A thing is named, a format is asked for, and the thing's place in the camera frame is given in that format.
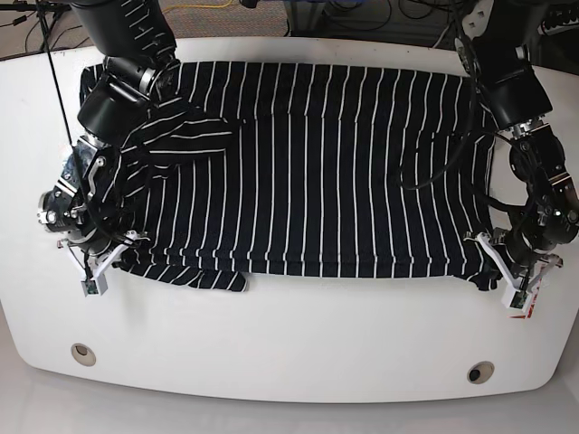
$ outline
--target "striped shirt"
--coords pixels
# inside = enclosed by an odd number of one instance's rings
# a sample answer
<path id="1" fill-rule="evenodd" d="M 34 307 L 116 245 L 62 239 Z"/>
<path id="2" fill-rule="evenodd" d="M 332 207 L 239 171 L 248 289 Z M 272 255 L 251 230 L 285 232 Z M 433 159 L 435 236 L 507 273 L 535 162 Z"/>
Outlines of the striped shirt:
<path id="1" fill-rule="evenodd" d="M 101 68 L 88 68 L 81 97 Z M 492 228 L 463 181 L 489 189 L 492 138 L 471 135 L 440 169 L 469 111 L 469 81 L 418 71 L 245 62 L 186 63 L 128 138 L 100 199 L 134 203 L 150 242 L 120 267 L 193 288 L 242 291 L 243 272 L 324 278 L 454 276 L 488 288 L 462 241 Z M 486 119 L 477 108 L 475 126 Z"/>

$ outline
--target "garment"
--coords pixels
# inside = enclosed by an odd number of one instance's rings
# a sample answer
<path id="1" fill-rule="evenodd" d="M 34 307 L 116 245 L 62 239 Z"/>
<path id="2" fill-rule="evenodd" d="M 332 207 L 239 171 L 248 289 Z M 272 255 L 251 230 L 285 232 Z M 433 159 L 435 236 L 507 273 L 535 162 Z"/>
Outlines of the garment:
<path id="1" fill-rule="evenodd" d="M 83 73 L 82 96 L 99 73 Z M 172 97 L 128 138 L 108 181 L 123 200 L 142 196 L 131 227 L 151 238 L 122 269 L 235 291 L 242 272 L 455 276 L 488 288 L 481 248 L 462 238 L 492 228 L 489 210 L 463 182 L 488 190 L 493 139 L 472 134 L 461 170 L 433 186 L 403 191 L 395 179 L 403 158 L 414 181 L 448 161 L 467 79 L 245 62 L 173 73 Z M 477 129 L 487 122 L 477 108 Z"/>

